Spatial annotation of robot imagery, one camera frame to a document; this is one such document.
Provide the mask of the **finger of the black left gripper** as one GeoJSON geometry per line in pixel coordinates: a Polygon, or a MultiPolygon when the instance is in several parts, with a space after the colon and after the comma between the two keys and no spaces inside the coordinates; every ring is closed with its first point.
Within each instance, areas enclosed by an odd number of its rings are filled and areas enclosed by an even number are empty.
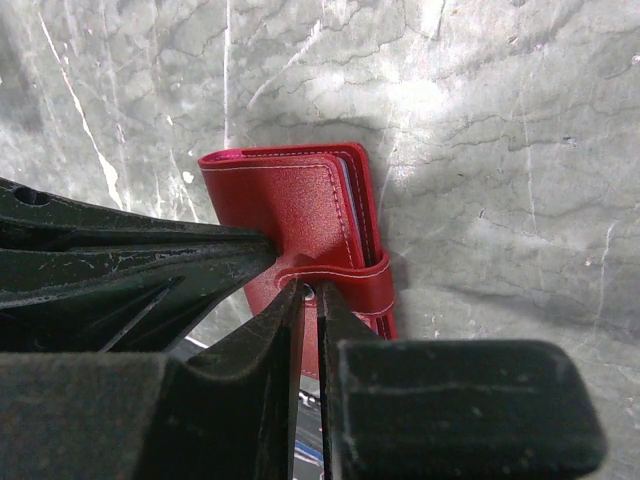
{"type": "Polygon", "coordinates": [[[162,352],[268,269],[270,244],[1,253],[4,352],[162,352]]]}
{"type": "Polygon", "coordinates": [[[1,247],[65,252],[78,248],[242,243],[275,246],[254,229],[171,221],[88,204],[1,180],[1,247]]]}

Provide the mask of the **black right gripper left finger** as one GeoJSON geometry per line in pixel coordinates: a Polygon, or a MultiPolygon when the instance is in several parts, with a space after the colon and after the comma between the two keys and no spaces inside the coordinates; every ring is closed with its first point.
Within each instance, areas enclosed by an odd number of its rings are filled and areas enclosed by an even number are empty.
{"type": "Polygon", "coordinates": [[[289,479],[304,287],[187,361],[5,354],[5,479],[289,479]]]}

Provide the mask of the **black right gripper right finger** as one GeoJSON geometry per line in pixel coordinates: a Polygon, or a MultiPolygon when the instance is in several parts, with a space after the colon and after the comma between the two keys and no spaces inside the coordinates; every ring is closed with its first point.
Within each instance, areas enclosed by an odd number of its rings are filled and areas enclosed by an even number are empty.
{"type": "Polygon", "coordinates": [[[385,340],[320,284],[329,479],[578,479],[608,442],[582,377],[538,340],[385,340]]]}

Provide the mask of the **red card holder wallet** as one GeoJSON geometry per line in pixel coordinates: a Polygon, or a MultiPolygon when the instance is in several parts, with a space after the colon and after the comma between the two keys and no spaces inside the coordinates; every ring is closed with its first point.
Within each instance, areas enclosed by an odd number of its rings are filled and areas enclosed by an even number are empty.
{"type": "Polygon", "coordinates": [[[336,285],[348,307],[384,339],[397,336],[391,260],[378,226],[369,158],[358,143],[235,148],[198,161],[219,223],[256,229],[277,259],[244,292],[260,313],[293,279],[304,303],[301,372],[319,376],[317,286],[336,285]]]}

